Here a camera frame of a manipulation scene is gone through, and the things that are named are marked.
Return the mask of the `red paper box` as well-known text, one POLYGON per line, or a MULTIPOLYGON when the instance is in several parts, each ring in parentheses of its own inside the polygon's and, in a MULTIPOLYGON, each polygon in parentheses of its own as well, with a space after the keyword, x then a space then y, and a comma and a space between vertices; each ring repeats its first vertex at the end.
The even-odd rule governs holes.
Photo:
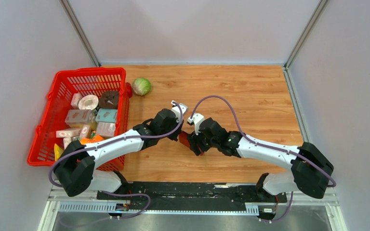
POLYGON ((179 142, 183 144, 185 147, 187 147, 189 150, 191 149, 191 142, 189 141, 189 133, 185 131, 181 131, 181 133, 178 136, 179 142))

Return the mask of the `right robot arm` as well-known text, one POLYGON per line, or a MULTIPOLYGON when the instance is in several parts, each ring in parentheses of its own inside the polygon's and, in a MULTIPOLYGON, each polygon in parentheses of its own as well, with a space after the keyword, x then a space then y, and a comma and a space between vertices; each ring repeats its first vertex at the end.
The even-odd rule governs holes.
POLYGON ((194 126, 187 140, 197 156, 215 148, 226 156, 258 159, 285 169, 282 173, 260 176, 255 194, 263 202, 290 191, 322 199, 326 189, 333 187, 334 167, 312 143, 294 146, 263 141, 240 131, 227 131, 212 118, 205 119, 200 114, 189 117, 187 123, 194 126))

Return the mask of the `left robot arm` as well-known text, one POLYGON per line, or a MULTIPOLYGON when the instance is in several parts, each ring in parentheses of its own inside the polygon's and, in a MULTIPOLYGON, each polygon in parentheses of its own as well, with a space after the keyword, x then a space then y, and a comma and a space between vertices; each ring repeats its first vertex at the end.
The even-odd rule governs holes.
POLYGON ((48 176, 50 183, 63 188, 69 197, 95 190, 109 192, 117 200, 125 198, 128 186, 115 171, 103 172, 98 168, 126 154, 155 146, 161 139, 177 141, 186 112, 185 105, 175 104, 113 138, 88 144, 71 142, 52 165, 48 176))

